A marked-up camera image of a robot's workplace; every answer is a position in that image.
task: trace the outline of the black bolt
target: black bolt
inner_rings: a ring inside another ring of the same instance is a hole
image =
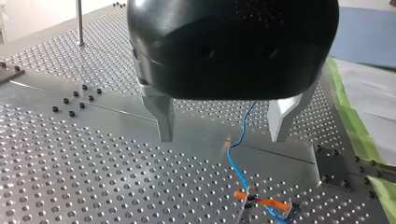
[[[364,177],[363,184],[364,184],[364,185],[369,185],[369,184],[370,184],[369,178]]]
[[[317,153],[319,153],[319,152],[321,151],[321,146],[320,146],[320,145],[317,145],[317,146],[315,147],[315,151],[316,151]]]
[[[341,187],[347,188],[349,183],[346,180],[341,181]]]
[[[249,208],[252,208],[253,207],[253,205],[251,205],[251,203],[246,203],[245,204],[245,209],[249,209]]]
[[[248,195],[247,200],[252,202],[256,200],[256,197],[254,197],[253,195]]]
[[[375,193],[373,191],[369,191],[369,198],[375,198]]]
[[[57,113],[59,111],[58,106],[53,106],[52,107],[52,112]]]
[[[332,151],[332,156],[333,157],[336,157],[336,156],[338,156],[340,154],[340,151],[338,151],[337,149],[334,149],[333,151]]]
[[[322,178],[321,178],[321,181],[324,182],[324,183],[329,182],[329,180],[330,180],[330,178],[329,178],[328,175],[323,175]]]
[[[70,117],[73,118],[75,115],[76,115],[76,113],[75,113],[74,111],[69,111],[69,116],[70,116]]]

